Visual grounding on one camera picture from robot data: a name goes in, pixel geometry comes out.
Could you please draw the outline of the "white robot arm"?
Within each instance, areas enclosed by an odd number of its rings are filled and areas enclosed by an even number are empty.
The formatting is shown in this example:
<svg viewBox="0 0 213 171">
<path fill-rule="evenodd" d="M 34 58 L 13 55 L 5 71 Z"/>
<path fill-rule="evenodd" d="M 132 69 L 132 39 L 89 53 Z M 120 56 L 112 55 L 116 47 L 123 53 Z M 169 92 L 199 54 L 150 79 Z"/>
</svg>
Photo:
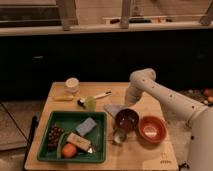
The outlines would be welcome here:
<svg viewBox="0 0 213 171">
<path fill-rule="evenodd" d="M 177 93 L 158 84 L 155 79 L 152 68 L 132 72 L 125 105 L 136 104 L 146 92 L 172 110 L 191 128 L 188 168 L 184 171 L 213 171 L 213 106 Z"/>
</svg>

